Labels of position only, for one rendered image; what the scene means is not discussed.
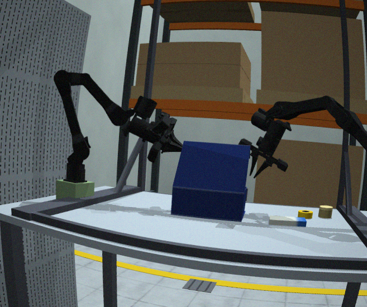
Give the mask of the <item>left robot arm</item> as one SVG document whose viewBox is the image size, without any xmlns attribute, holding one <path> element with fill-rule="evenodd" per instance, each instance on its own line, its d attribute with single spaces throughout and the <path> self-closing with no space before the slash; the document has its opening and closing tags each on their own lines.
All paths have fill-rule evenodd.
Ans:
<svg viewBox="0 0 367 307">
<path fill-rule="evenodd" d="M 300 114 L 323 110 L 327 110 L 335 118 L 337 125 L 354 136 L 367 151 L 367 131 L 358 116 L 327 95 L 299 102 L 276 102 L 268 111 L 259 108 L 252 115 L 251 123 L 281 140 L 285 130 L 292 131 L 292 129 L 289 122 L 283 122 L 279 119 L 290 120 Z M 275 118 L 278 120 L 275 121 Z"/>
</svg>

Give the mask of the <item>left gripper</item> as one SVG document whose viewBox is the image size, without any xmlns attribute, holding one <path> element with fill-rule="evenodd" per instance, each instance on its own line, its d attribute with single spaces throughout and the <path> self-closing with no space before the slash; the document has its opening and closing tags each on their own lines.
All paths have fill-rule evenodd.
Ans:
<svg viewBox="0 0 367 307">
<path fill-rule="evenodd" d="M 264 169 L 266 169 L 268 166 L 272 167 L 272 164 L 277 164 L 277 167 L 279 169 L 281 169 L 282 171 L 286 171 L 286 169 L 288 168 L 288 164 L 287 162 L 283 161 L 283 160 L 277 160 L 276 158 L 273 157 L 273 154 L 279 144 L 279 140 L 276 139 L 275 137 L 269 135 L 269 134 L 265 134 L 260 146 L 258 148 L 256 148 L 255 146 L 253 146 L 248 140 L 246 139 L 241 139 L 239 142 L 239 145 L 250 145 L 250 150 L 251 150 L 251 156 L 252 156 L 252 165 L 251 165 L 251 170 L 250 170 L 250 176 L 254 170 L 255 164 L 257 162 L 258 156 L 262 156 L 263 158 L 265 158 L 265 162 L 262 164 L 262 166 L 260 167 L 259 171 L 257 171 L 257 173 L 255 174 L 254 178 L 256 178 Z M 262 151 L 262 152 L 260 152 Z M 269 156 L 267 156 L 267 155 Z"/>
</svg>

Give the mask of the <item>yellow roll of tape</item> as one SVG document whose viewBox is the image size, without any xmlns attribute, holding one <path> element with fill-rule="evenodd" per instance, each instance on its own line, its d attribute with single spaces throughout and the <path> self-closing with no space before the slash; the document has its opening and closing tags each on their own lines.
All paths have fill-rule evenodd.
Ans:
<svg viewBox="0 0 367 307">
<path fill-rule="evenodd" d="M 311 219 L 312 216 L 313 216 L 313 211 L 310 211 L 310 210 L 299 210 L 298 211 L 298 217 Z"/>
</svg>

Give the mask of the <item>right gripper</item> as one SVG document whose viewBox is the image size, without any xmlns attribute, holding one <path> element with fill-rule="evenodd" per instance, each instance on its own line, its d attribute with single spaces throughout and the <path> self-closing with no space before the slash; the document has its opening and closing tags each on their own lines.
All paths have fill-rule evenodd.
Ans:
<svg viewBox="0 0 367 307">
<path fill-rule="evenodd" d="M 174 136 L 174 130 L 173 130 L 177 122 L 177 119 L 173 117 L 170 119 L 172 120 L 172 122 L 170 123 L 169 128 L 161 133 L 161 136 L 159 139 L 153 136 L 148 130 L 149 127 L 151 128 L 153 127 L 153 124 L 151 124 L 152 122 L 147 123 L 144 129 L 142 130 L 142 133 L 140 136 L 140 138 L 142 138 L 142 142 L 148 141 L 148 142 L 154 143 L 147 157 L 150 162 L 153 162 L 153 163 L 155 162 L 160 149 L 162 150 L 161 153 L 163 152 L 181 152 L 182 151 L 183 144 L 179 142 L 178 139 Z M 174 124 L 174 125 L 171 125 L 171 124 Z"/>
</svg>

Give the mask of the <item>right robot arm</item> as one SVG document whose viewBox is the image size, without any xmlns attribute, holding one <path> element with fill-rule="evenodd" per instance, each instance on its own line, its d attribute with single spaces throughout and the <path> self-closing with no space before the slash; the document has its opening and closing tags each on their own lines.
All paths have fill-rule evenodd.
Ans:
<svg viewBox="0 0 367 307">
<path fill-rule="evenodd" d="M 128 118 L 135 114 L 133 119 L 128 121 L 126 127 L 122 129 L 126 137 L 129 132 L 138 137 L 141 136 L 142 130 L 147 122 L 137 118 L 137 116 L 143 119 L 150 118 L 157 105 L 157 102 L 154 100 L 139 96 L 134 109 L 126 111 L 110 100 L 88 73 L 68 73 L 65 70 L 59 70 L 54 75 L 54 82 L 63 101 L 73 144 L 73 153 L 67 158 L 66 179 L 63 179 L 63 181 L 72 183 L 87 182 L 85 180 L 85 165 L 82 163 L 89 156 L 89 148 L 91 148 L 88 144 L 88 136 L 83 137 L 80 130 L 77 114 L 71 98 L 71 86 L 83 85 L 86 87 L 96 101 L 103 107 L 111 122 L 113 121 L 113 124 L 116 124 L 116 126 L 124 125 Z M 149 127 L 148 130 L 153 136 L 159 139 L 161 133 L 169 128 L 171 122 L 170 114 L 161 112 L 159 114 L 159 120 L 157 122 L 152 121 L 151 124 L 153 124 L 153 127 Z"/>
</svg>

